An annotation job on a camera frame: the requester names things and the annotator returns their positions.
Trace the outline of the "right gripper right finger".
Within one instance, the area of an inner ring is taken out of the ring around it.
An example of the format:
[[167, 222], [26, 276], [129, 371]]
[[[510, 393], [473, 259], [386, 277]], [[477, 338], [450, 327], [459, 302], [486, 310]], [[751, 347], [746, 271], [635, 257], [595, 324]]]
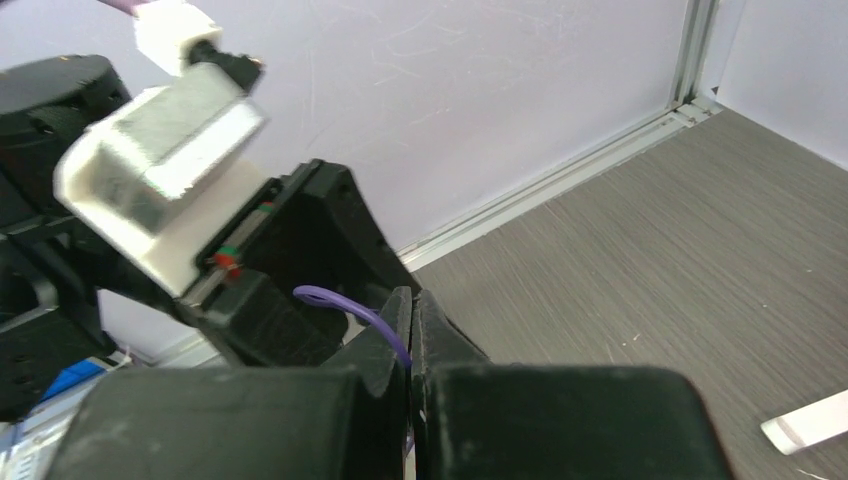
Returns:
[[728, 479], [705, 403], [650, 366], [496, 364], [430, 291], [411, 317], [421, 479]]

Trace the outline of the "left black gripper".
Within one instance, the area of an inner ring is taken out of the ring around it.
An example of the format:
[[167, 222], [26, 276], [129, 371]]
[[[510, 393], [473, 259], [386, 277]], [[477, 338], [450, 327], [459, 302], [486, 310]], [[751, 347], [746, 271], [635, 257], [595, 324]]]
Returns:
[[[263, 213], [235, 246], [229, 237]], [[313, 285], [366, 307], [381, 308], [392, 291], [420, 284], [388, 245], [345, 165], [313, 159], [268, 178], [239, 202], [224, 226], [192, 260], [207, 275], [230, 247], [236, 275], [190, 307], [175, 303], [177, 320], [200, 330], [231, 364], [315, 366], [342, 345], [341, 312], [314, 308], [293, 291]]]

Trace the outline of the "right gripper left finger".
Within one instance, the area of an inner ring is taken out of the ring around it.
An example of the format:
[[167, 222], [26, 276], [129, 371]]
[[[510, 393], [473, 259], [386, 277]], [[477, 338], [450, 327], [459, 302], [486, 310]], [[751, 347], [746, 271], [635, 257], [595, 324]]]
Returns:
[[132, 369], [83, 400], [50, 479], [401, 479], [406, 372], [375, 328], [309, 368]]

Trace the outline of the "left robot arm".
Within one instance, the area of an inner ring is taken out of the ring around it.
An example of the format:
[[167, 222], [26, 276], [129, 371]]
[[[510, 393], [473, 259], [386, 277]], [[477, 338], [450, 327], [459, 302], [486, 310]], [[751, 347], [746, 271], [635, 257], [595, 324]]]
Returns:
[[196, 329], [226, 362], [313, 366], [344, 315], [420, 284], [352, 171], [313, 159], [277, 178], [243, 155], [262, 129], [262, 65], [202, 42], [171, 84], [131, 96], [100, 55], [1, 75], [1, 419], [26, 418], [66, 368], [118, 351], [111, 291]]

